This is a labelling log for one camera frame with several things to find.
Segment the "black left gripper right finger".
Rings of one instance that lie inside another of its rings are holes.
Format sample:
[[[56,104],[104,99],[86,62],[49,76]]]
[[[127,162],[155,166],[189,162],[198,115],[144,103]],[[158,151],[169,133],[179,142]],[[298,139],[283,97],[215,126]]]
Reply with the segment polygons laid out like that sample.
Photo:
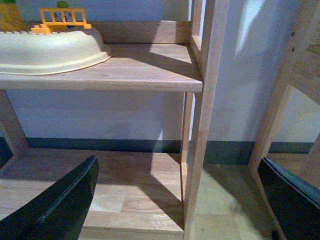
[[[270,207],[288,240],[320,238],[320,190],[268,158],[258,174]]]

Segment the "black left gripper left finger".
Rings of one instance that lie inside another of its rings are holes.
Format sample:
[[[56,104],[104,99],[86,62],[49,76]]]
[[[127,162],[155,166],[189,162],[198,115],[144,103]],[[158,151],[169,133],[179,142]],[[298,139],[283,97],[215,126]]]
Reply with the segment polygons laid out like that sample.
[[[2,240],[77,240],[91,206],[99,162],[90,156],[0,222]]]

